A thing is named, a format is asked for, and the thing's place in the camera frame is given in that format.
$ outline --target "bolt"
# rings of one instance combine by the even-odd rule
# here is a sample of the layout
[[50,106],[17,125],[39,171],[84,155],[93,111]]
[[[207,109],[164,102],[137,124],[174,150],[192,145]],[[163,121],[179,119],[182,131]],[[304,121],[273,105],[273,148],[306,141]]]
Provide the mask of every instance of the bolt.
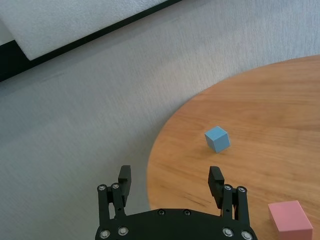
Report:
[[232,237],[234,235],[234,232],[230,228],[225,227],[222,231],[227,237]]
[[184,215],[187,215],[187,216],[191,215],[191,212],[188,209],[183,210],[183,213],[184,213]]
[[252,240],[252,239],[254,239],[254,238],[252,237],[251,233],[250,233],[250,232],[247,232],[247,231],[243,231],[243,232],[241,233],[241,235],[242,235],[242,237],[243,237],[245,240]]
[[110,232],[108,230],[103,230],[102,232],[100,232],[100,238],[101,239],[106,239],[110,236]]
[[159,211],[158,211],[158,214],[160,215],[160,216],[163,216],[163,215],[165,215],[165,210],[163,210],[163,209],[160,209]]
[[231,189],[232,189],[232,187],[231,187],[231,186],[229,186],[229,185],[224,185],[224,189],[225,189],[225,190],[231,190]]
[[243,193],[246,192],[246,189],[244,187],[238,187],[238,189],[239,189],[240,192],[243,192]]
[[104,185],[100,185],[100,186],[99,186],[99,190],[100,190],[100,191],[105,190],[105,189],[106,189],[106,186],[104,186]]
[[118,230],[118,234],[121,235],[121,236],[127,235],[128,232],[129,232],[129,229],[126,228],[125,226],[120,227],[119,230]]

